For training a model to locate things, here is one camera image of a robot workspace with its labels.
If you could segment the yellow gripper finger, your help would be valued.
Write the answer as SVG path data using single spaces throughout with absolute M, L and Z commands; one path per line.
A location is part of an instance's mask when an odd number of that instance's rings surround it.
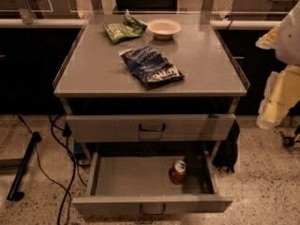
M 274 128 L 300 101 L 300 67 L 288 65 L 280 72 L 272 71 L 263 95 L 256 124 L 263 129 Z
M 260 49 L 275 49 L 277 47 L 278 41 L 278 29 L 279 26 L 277 25 L 269 30 L 266 34 L 264 34 L 256 41 L 255 45 Z

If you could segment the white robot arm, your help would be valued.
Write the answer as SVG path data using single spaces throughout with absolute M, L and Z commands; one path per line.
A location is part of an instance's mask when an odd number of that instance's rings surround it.
M 300 101 L 300 2 L 282 22 L 256 41 L 260 49 L 274 49 L 276 58 L 287 66 L 272 71 L 264 89 L 256 124 L 269 129 L 278 126 Z

